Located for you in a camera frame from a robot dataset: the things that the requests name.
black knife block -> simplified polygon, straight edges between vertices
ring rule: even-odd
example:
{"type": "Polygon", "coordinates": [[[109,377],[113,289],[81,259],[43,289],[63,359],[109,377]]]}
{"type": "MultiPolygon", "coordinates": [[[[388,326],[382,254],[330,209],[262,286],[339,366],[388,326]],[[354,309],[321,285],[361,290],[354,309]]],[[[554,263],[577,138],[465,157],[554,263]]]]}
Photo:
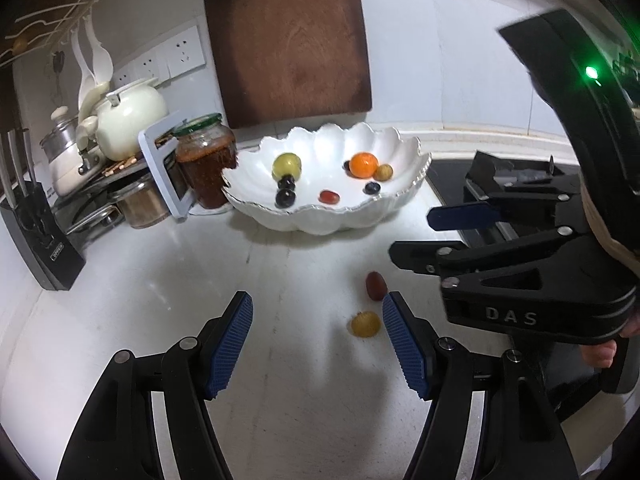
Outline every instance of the black knife block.
{"type": "Polygon", "coordinates": [[[84,258],[58,227],[47,197],[39,182],[27,181],[24,197],[14,189],[17,207],[12,210],[6,199],[0,214],[22,259],[45,290],[69,290],[84,267],[84,258]]]}

glass jar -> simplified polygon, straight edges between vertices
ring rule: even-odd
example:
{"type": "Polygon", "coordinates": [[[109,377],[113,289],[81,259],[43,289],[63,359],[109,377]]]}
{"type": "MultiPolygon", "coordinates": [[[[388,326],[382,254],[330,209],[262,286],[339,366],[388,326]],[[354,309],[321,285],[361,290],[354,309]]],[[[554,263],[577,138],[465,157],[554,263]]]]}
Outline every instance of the glass jar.
{"type": "Polygon", "coordinates": [[[222,124],[221,114],[210,114],[178,126],[173,131],[179,140],[175,160],[198,202],[205,209],[226,204],[222,193],[222,169],[236,167],[236,138],[222,124]]]}

marble countertop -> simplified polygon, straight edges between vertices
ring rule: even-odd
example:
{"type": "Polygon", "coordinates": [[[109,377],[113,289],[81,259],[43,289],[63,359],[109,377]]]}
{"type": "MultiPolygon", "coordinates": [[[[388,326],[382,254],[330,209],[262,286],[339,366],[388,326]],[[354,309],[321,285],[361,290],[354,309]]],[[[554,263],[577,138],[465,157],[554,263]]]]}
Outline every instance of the marble countertop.
{"type": "MultiPolygon", "coordinates": [[[[208,404],[234,478],[402,478],[429,403],[406,386],[385,330],[366,340],[348,332],[357,312],[380,314],[366,295],[367,273],[382,273],[416,316],[470,351],[500,355],[509,344],[506,336],[449,324],[438,280],[389,260],[395,240],[457,238],[428,227],[436,204],[426,184],[382,224],[329,237],[269,231],[236,211],[116,228],[88,248],[71,291],[43,291],[34,304],[6,374],[2,425],[39,478],[53,480],[115,352],[166,351],[246,290],[254,323],[228,389],[208,404]]],[[[578,468],[622,429],[636,405],[629,399],[600,394],[565,422],[578,468]]],[[[161,400],[154,394],[158,445],[165,478],[175,480],[161,400]]],[[[459,479],[471,473],[481,417],[482,394],[474,394],[459,479]]]]}

green led indicator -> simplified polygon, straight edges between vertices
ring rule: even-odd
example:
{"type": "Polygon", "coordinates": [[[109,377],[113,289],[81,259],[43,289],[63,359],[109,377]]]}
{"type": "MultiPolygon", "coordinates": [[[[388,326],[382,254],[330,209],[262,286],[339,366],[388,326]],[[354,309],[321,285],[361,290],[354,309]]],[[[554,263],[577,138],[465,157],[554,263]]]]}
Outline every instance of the green led indicator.
{"type": "Polygon", "coordinates": [[[587,77],[590,77],[591,79],[598,78],[598,71],[594,69],[593,66],[588,66],[587,69],[584,71],[584,73],[587,75],[587,77]]]}

power outlet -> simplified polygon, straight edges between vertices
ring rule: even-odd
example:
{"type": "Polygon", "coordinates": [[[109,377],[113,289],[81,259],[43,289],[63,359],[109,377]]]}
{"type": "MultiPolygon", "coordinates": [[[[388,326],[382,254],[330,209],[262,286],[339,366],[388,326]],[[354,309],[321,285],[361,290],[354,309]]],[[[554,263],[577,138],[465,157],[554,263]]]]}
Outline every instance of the power outlet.
{"type": "Polygon", "coordinates": [[[133,83],[136,79],[139,79],[136,75],[135,63],[127,63],[125,66],[117,69],[113,72],[113,84],[116,88],[121,88],[124,85],[133,83]]]}
{"type": "Polygon", "coordinates": [[[171,78],[206,64],[198,26],[194,25],[160,45],[171,78]]]}
{"type": "Polygon", "coordinates": [[[158,84],[169,79],[169,68],[162,49],[154,47],[133,61],[138,78],[157,77],[158,84]]]}

